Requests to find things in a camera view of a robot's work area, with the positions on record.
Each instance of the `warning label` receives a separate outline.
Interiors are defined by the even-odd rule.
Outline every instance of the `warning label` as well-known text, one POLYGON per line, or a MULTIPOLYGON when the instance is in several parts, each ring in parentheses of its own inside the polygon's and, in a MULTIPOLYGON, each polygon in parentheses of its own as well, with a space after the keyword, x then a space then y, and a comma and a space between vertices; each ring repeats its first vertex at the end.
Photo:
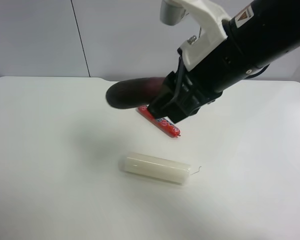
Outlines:
POLYGON ((254 16, 254 11, 252 11, 251 5, 243 9, 237 16, 235 16, 235 24, 237 28, 240 28, 246 22, 248 22, 254 16))

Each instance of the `table surface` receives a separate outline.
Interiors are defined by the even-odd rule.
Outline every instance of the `table surface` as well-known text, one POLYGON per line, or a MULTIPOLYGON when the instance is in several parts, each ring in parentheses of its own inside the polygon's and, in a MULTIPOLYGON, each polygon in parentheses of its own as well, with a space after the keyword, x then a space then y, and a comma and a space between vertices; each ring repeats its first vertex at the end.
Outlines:
POLYGON ((0 78, 0 240, 300 240, 300 84, 241 81, 169 138, 100 78, 0 78), (186 185, 119 170, 137 152, 186 185))

